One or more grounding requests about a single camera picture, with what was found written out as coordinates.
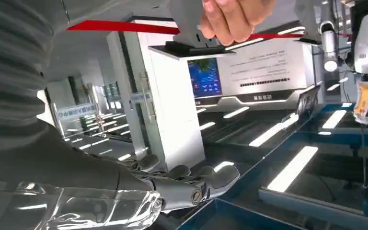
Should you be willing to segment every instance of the glass wall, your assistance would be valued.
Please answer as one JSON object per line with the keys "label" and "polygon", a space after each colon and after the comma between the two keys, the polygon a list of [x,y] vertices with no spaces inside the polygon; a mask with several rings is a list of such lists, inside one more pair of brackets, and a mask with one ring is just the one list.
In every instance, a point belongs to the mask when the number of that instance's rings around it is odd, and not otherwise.
{"label": "glass wall", "polygon": [[56,126],[71,146],[115,159],[134,156],[105,33],[64,32],[44,78]]}

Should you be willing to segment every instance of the led light strip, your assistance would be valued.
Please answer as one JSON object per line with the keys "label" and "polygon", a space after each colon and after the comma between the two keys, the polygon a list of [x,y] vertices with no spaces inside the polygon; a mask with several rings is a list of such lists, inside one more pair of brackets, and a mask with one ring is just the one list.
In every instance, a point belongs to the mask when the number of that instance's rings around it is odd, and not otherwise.
{"label": "led light strip", "polygon": [[232,117],[234,117],[234,116],[236,116],[236,115],[238,115],[238,114],[241,114],[241,113],[243,113],[243,112],[247,111],[248,109],[250,109],[250,107],[243,107],[243,108],[240,108],[240,109],[238,109],[238,110],[236,110],[236,111],[234,111],[234,112],[232,112],[232,113],[230,113],[230,114],[225,115],[223,118],[225,118],[225,119],[232,118]]}
{"label": "led light strip", "polygon": [[202,126],[200,126],[199,127],[199,130],[204,130],[204,129],[207,129],[207,128],[209,128],[209,127],[212,127],[212,126],[214,126],[215,125],[215,122],[209,122],[209,123],[206,123],[205,125],[202,125]]}
{"label": "led light strip", "polygon": [[130,157],[131,157],[131,155],[130,155],[130,154],[126,154],[125,156],[122,156],[122,157],[118,158],[118,160],[119,160],[119,161],[124,161],[124,160],[129,159]]}
{"label": "led light strip", "polygon": [[284,34],[288,34],[288,33],[291,33],[291,32],[296,32],[296,31],[299,31],[299,30],[305,30],[305,27],[304,26],[297,26],[297,27],[294,27],[294,28],[291,28],[291,29],[288,29],[288,30],[283,30],[281,32],[278,32],[277,34],[284,35]]}
{"label": "led light strip", "polygon": [[218,106],[218,105],[217,104],[196,105],[196,107],[199,107],[199,108],[211,108],[215,106]]}
{"label": "led light strip", "polygon": [[217,173],[219,172],[219,170],[221,170],[223,167],[226,167],[226,166],[229,166],[229,165],[234,165],[233,162],[230,162],[230,161],[224,161],[222,162],[221,164],[217,165],[215,168],[214,168],[214,171]]}
{"label": "led light strip", "polygon": [[115,127],[115,128],[110,128],[110,129],[107,130],[107,132],[117,131],[117,130],[123,129],[125,127],[128,127],[128,126],[129,126],[129,124],[125,124],[125,125],[118,126],[118,127]]}
{"label": "led light strip", "polygon": [[261,136],[252,141],[249,146],[259,147],[263,145],[266,141],[276,135],[280,130],[290,127],[292,124],[296,123],[299,120],[299,116],[297,114],[292,114],[291,117],[283,123],[278,123],[271,127],[268,131],[263,133]]}
{"label": "led light strip", "polygon": [[109,138],[104,139],[104,140],[97,141],[97,142],[95,142],[95,143],[92,143],[91,145],[92,145],[92,146],[99,145],[99,144],[104,143],[104,142],[106,142],[106,141],[109,141]]}
{"label": "led light strip", "polygon": [[327,89],[327,91],[332,91],[332,90],[338,88],[339,86],[340,86],[340,84],[335,84],[335,85],[329,87],[329,89]]}
{"label": "led light strip", "polygon": [[239,102],[239,104],[244,104],[244,105],[254,105],[254,104],[267,104],[267,103],[278,103],[278,102],[286,102],[287,100],[274,100],[274,101],[261,101],[261,102],[242,102],[241,100],[239,100],[238,97],[222,97],[221,99],[235,99],[236,101]]}
{"label": "led light strip", "polygon": [[230,46],[230,47],[227,47],[225,50],[233,50],[233,49],[236,49],[236,48],[240,48],[240,47],[243,47],[243,46],[247,46],[247,45],[250,45],[250,44],[253,44],[253,43],[256,43],[256,42],[261,42],[263,41],[264,39],[263,38],[257,38],[257,39],[253,39],[253,40],[250,40],[250,41],[247,41],[247,42],[244,42],[244,43],[240,43],[240,44],[237,44],[237,45],[234,45],[234,46]]}
{"label": "led light strip", "polygon": [[325,122],[322,128],[326,128],[326,129],[335,128],[338,125],[338,123],[342,120],[342,118],[345,116],[345,114],[346,114],[346,110],[335,111],[332,114],[332,116]]}
{"label": "led light strip", "polygon": [[285,192],[317,151],[317,147],[305,146],[267,188],[280,193]]}
{"label": "led light strip", "polygon": [[31,210],[31,209],[41,209],[41,208],[47,208],[47,204],[18,207],[17,209],[18,210]]}

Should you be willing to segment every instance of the blue display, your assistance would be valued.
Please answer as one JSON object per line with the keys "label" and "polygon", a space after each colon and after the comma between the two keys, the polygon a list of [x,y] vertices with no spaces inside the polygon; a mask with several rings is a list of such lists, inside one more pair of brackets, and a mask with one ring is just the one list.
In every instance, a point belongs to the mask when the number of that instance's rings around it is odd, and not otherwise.
{"label": "blue display", "polygon": [[222,95],[216,58],[189,61],[188,67],[195,98]]}

